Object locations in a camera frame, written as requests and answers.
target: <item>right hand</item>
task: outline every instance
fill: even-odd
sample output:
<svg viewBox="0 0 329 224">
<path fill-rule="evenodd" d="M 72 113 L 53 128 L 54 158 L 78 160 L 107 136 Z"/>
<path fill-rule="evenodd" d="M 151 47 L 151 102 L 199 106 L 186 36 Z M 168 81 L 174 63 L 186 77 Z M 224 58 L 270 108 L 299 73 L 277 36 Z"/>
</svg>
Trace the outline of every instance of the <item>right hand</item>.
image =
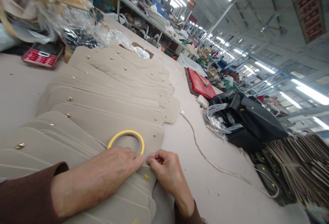
<svg viewBox="0 0 329 224">
<path fill-rule="evenodd" d="M 195 208 L 194 199 L 187 185 L 178 155 L 160 149 L 149 156 L 148 164 L 160 184 L 176 200 L 180 214 L 184 217 L 192 216 Z"/>
</svg>

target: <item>red sign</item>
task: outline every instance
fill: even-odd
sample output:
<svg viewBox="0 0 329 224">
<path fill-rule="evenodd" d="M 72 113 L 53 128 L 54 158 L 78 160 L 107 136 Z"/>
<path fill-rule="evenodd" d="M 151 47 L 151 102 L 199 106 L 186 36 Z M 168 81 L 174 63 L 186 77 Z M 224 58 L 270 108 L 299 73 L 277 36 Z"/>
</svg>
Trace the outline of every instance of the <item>red sign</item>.
<svg viewBox="0 0 329 224">
<path fill-rule="evenodd" d="M 194 6 L 195 6 L 195 2 L 193 0 L 190 0 L 187 4 L 187 7 L 191 10 L 194 9 Z"/>
<path fill-rule="evenodd" d="M 306 44 L 326 32 L 321 0 L 293 0 Z"/>
</svg>

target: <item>red tray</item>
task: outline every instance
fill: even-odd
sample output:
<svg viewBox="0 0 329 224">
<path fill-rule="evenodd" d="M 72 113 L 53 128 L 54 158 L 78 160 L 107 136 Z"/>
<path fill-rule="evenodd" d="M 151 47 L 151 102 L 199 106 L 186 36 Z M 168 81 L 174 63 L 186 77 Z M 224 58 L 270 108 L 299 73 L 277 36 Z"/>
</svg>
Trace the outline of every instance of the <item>red tray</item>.
<svg viewBox="0 0 329 224">
<path fill-rule="evenodd" d="M 205 84 L 202 82 L 200 77 L 194 72 L 193 69 L 187 68 L 188 75 L 190 76 L 191 84 L 192 84 L 192 89 L 198 93 L 203 95 L 204 97 L 208 99 L 212 99 L 216 93 L 214 89 L 212 88 L 212 85 L 210 81 L 200 75 L 201 78 L 203 78 L 209 85 L 209 87 L 206 87 Z"/>
</svg>

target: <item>brown sleeve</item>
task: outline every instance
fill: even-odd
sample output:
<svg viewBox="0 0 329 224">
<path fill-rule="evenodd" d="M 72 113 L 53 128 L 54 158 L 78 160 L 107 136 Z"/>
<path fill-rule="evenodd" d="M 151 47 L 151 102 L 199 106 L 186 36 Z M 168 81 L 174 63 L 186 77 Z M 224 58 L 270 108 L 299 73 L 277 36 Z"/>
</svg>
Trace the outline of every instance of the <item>brown sleeve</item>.
<svg viewBox="0 0 329 224">
<path fill-rule="evenodd" d="M 62 223 L 52 205 L 52 178 L 69 168 L 65 162 L 23 178 L 0 183 L 0 223 Z"/>
<path fill-rule="evenodd" d="M 192 216 L 189 218 L 184 218 L 180 215 L 176 202 L 175 202 L 175 204 L 174 204 L 175 224 L 203 224 L 203 221 L 200 217 L 200 214 L 199 214 L 195 201 L 194 201 L 194 206 L 195 206 L 195 208 L 194 208 L 194 212 L 193 212 Z"/>
</svg>

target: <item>white table surface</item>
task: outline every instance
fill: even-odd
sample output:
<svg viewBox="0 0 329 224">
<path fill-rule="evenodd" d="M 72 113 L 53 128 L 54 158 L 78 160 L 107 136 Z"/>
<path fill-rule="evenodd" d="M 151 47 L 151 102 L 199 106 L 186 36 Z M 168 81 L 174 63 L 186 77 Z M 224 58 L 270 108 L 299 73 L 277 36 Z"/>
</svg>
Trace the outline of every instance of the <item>white table surface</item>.
<svg viewBox="0 0 329 224">
<path fill-rule="evenodd" d="M 217 137 L 208 130 L 203 121 L 203 109 L 190 94 L 184 68 L 151 44 L 107 18 L 111 28 L 121 30 L 131 41 L 138 42 L 155 54 L 154 59 L 163 62 L 170 72 L 170 82 L 175 88 L 174 96 L 196 131 L 198 144 L 214 164 L 234 171 L 262 187 L 257 173 L 248 165 L 238 148 Z M 30 67 L 20 57 L 0 54 L 0 134 L 23 125 L 35 117 L 37 101 L 46 85 L 59 68 L 54 71 Z M 188 122 L 177 116 L 174 125 L 165 125 L 162 148 L 179 155 L 180 162 L 199 212 L 209 223 L 243 224 L 304 224 L 308 223 L 304 212 L 296 204 L 280 207 L 245 182 L 216 171 L 200 154 Z M 157 183 L 153 198 L 157 213 L 153 223 L 174 223 L 173 199 Z"/>
</svg>

